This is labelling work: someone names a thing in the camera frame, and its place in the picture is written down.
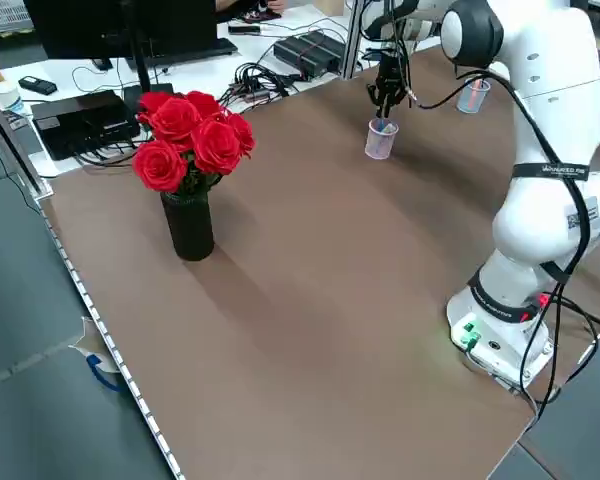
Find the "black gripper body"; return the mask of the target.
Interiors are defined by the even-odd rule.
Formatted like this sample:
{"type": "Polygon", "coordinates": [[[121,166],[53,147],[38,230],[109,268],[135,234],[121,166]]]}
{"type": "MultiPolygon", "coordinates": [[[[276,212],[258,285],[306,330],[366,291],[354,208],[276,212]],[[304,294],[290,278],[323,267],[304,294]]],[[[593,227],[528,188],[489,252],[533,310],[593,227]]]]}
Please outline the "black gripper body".
{"type": "Polygon", "coordinates": [[[404,98],[406,96],[405,65],[400,55],[381,55],[376,86],[381,98],[404,98]]]}

